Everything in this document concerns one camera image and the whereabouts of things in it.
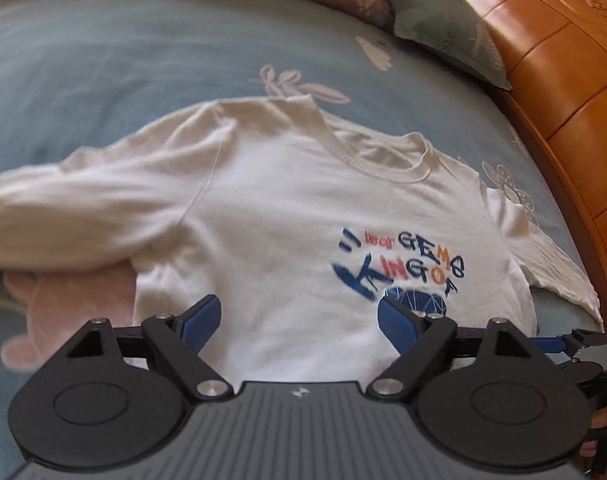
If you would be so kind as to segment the person's right hand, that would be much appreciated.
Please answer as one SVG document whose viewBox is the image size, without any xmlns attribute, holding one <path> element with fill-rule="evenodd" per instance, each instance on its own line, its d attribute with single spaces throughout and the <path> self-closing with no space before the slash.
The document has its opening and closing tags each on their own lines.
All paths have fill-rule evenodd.
<svg viewBox="0 0 607 480">
<path fill-rule="evenodd" d="M 599 437 L 602 437 L 604 428 L 607 428 L 607 406 L 600 408 L 592 415 L 591 429 L 595 431 L 595 435 L 593 439 L 587 439 L 582 443 L 579 451 L 580 457 L 590 458 L 595 456 L 599 445 Z"/>
</svg>

